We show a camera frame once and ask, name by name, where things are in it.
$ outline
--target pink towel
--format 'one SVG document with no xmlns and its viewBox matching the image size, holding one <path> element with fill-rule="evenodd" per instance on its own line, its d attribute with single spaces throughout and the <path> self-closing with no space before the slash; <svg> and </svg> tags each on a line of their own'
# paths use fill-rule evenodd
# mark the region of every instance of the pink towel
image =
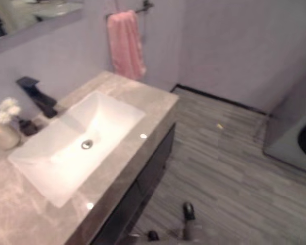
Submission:
<svg viewBox="0 0 306 245">
<path fill-rule="evenodd" d="M 115 73 L 140 79 L 146 73 L 146 67 L 136 13 L 130 10 L 109 16 L 107 29 Z"/>
</svg>

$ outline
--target baseboard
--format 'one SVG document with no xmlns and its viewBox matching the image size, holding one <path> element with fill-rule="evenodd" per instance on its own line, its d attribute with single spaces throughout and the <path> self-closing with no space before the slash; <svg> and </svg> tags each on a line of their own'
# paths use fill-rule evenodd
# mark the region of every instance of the baseboard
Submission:
<svg viewBox="0 0 306 245">
<path fill-rule="evenodd" d="M 253 112 L 256 112 L 256 113 L 264 115 L 264 116 L 267 115 L 267 113 L 265 111 L 262 111 L 260 109 L 257 109 L 257 108 L 254 108 L 254 107 L 250 107 L 250 106 L 246 106 L 246 105 L 241 104 L 239 102 L 235 102 L 235 101 L 231 101 L 231 100 L 228 100 L 228 99 L 225 99 L 225 98 L 222 98 L 222 97 L 218 97 L 216 95 L 213 95 L 213 94 L 210 94 L 210 93 L 206 93 L 206 92 L 203 92 L 201 90 L 198 90 L 198 89 L 195 89 L 195 88 L 191 88 L 191 87 L 188 87 L 188 86 L 184 86 L 184 85 L 181 85 L 181 84 L 175 85 L 171 89 L 170 92 L 173 92 L 176 88 L 181 88 L 181 89 L 190 91 L 192 93 L 196 93 L 196 94 L 202 95 L 204 97 L 208 97 L 208 98 L 215 99 L 215 100 L 218 100 L 218 101 L 222 101 L 222 102 L 234 105 L 234 106 L 238 106 L 238 107 L 241 107 L 243 109 L 246 109 L 246 110 L 249 110 L 249 111 L 253 111 Z"/>
</svg>

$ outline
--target sink drain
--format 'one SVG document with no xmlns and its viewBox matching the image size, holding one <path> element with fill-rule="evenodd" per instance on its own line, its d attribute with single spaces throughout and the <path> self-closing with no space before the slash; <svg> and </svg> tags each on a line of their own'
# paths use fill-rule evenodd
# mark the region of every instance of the sink drain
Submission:
<svg viewBox="0 0 306 245">
<path fill-rule="evenodd" d="M 91 139 L 88 139 L 81 144 L 81 148 L 84 150 L 90 149 L 93 146 L 93 141 Z"/>
</svg>

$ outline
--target white flowers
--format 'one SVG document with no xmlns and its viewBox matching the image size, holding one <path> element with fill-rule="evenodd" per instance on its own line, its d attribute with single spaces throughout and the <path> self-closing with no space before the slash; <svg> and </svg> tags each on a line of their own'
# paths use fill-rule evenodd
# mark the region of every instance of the white flowers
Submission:
<svg viewBox="0 0 306 245">
<path fill-rule="evenodd" d="M 18 101 L 14 98 L 6 98 L 0 103 L 0 123 L 8 124 L 13 116 L 17 116 L 21 111 Z"/>
</svg>

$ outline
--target cabinet drawer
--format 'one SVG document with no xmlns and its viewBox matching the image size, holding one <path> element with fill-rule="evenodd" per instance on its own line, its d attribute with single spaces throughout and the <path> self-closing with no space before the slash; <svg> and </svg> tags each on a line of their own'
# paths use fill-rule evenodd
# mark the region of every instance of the cabinet drawer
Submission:
<svg viewBox="0 0 306 245">
<path fill-rule="evenodd" d="M 119 239 L 142 201 L 138 183 L 134 182 L 91 245 L 113 245 Z"/>
<path fill-rule="evenodd" d="M 166 160 L 168 159 L 172 150 L 174 131 L 175 126 L 170 129 L 137 178 L 140 191 L 144 196 L 149 192 L 151 187 L 154 186 L 155 181 L 158 181 L 158 176 L 163 171 Z"/>
</svg>

